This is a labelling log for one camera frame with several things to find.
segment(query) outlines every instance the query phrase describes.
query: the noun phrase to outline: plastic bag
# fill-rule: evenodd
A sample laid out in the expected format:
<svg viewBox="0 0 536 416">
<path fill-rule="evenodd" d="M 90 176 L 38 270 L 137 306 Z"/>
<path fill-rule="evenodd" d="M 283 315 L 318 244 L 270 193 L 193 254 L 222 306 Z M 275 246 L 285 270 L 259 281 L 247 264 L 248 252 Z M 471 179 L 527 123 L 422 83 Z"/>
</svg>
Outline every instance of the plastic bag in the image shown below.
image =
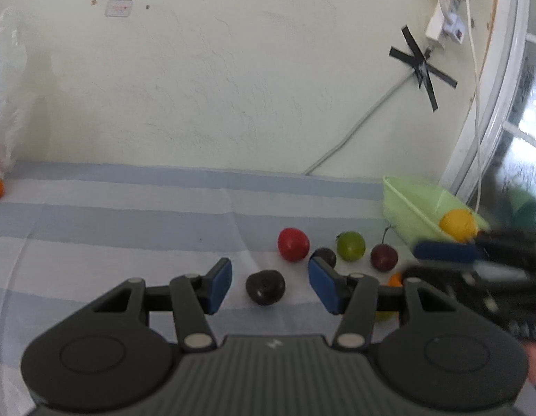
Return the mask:
<svg viewBox="0 0 536 416">
<path fill-rule="evenodd" d="M 27 50 L 19 43 L 22 14 L 6 8 L 0 16 L 0 178 L 16 162 L 15 150 L 25 138 L 33 93 L 21 89 Z"/>
</svg>

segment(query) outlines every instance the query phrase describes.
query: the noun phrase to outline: yellow lemon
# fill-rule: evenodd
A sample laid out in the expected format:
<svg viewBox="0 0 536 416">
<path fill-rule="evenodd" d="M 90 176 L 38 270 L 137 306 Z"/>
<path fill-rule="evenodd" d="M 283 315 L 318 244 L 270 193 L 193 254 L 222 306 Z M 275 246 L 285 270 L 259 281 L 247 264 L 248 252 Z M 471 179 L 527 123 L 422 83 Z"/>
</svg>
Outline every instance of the yellow lemon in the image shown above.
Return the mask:
<svg viewBox="0 0 536 416">
<path fill-rule="evenodd" d="M 452 209 L 439 221 L 439 228 L 458 242 L 467 242 L 478 234 L 478 225 L 469 209 Z"/>
</svg>

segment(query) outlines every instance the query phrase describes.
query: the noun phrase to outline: green fruit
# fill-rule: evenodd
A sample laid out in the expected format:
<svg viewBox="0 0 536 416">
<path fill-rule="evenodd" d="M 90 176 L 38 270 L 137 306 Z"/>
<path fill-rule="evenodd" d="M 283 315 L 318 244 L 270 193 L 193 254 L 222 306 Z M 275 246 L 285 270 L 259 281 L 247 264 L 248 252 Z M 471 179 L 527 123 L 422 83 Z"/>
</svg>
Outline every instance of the green fruit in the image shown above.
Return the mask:
<svg viewBox="0 0 536 416">
<path fill-rule="evenodd" d="M 366 251 L 364 238 L 356 231 L 345 231 L 337 237 L 337 254 L 345 261 L 357 261 Z"/>
</svg>

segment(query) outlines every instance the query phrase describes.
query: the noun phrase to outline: blue stripe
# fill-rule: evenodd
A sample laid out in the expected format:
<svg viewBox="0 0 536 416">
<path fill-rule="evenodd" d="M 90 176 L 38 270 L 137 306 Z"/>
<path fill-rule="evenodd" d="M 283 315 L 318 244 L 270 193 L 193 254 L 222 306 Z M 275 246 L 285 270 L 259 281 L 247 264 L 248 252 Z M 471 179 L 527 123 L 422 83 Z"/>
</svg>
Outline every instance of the blue stripe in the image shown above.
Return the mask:
<svg viewBox="0 0 536 416">
<path fill-rule="evenodd" d="M 368 245 L 380 242 L 384 219 L 248 216 L 235 213 L 143 211 L 30 203 L 0 204 L 0 236 L 146 250 L 194 252 L 276 251 L 285 227 L 303 230 L 312 247 L 358 231 Z M 387 241 L 398 245 L 395 233 Z"/>
<path fill-rule="evenodd" d="M 136 167 L 124 165 L 65 164 L 19 161 L 8 176 L 13 179 L 81 180 L 156 186 L 241 189 L 324 197 L 381 200 L 381 181 L 336 180 L 301 175 L 275 175 L 193 168 Z"/>
<path fill-rule="evenodd" d="M 9 367 L 19 367 L 23 351 L 34 338 L 83 305 L 82 302 L 8 292 L 6 310 L 2 317 L 3 324 L 0 327 L 0 363 Z M 318 302 L 221 310 L 208 319 L 220 341 L 231 333 L 241 335 L 310 333 L 331 336 L 339 324 L 339 318 L 327 313 Z M 174 324 L 170 313 L 153 313 L 151 327 L 168 340 L 174 340 Z"/>
</svg>

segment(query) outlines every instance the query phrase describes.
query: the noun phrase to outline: red tomato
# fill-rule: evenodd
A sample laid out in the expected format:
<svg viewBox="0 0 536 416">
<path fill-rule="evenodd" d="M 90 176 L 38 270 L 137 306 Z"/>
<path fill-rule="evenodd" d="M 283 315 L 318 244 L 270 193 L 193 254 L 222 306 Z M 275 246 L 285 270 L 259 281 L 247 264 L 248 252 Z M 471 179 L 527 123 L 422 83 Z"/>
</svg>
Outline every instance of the red tomato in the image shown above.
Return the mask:
<svg viewBox="0 0 536 416">
<path fill-rule="evenodd" d="M 284 260 L 295 263 L 309 254 L 310 241 L 297 228 L 284 228 L 277 237 L 277 249 Z"/>
</svg>

